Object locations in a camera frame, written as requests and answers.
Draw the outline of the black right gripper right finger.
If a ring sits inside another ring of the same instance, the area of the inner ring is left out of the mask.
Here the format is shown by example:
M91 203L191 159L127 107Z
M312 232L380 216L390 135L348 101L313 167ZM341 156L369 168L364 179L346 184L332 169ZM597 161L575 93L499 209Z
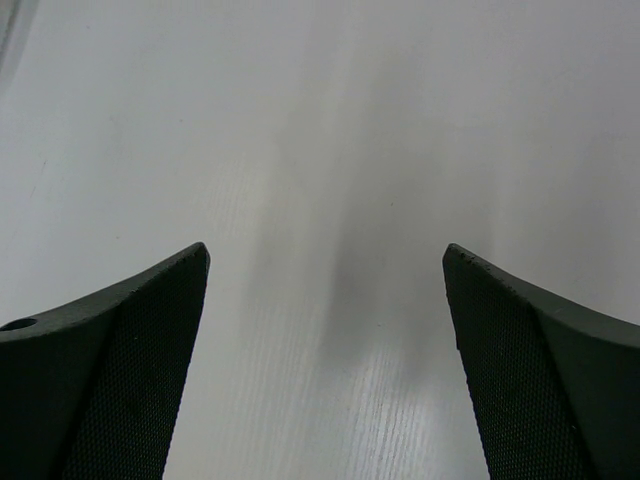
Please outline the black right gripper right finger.
M452 244L446 296L493 479L639 475L639 328Z

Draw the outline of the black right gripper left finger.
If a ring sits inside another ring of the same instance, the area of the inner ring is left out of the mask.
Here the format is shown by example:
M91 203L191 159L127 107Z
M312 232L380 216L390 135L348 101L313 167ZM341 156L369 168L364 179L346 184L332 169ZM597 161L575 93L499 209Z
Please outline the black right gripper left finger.
M195 243L2 327L3 478L163 476L209 266Z

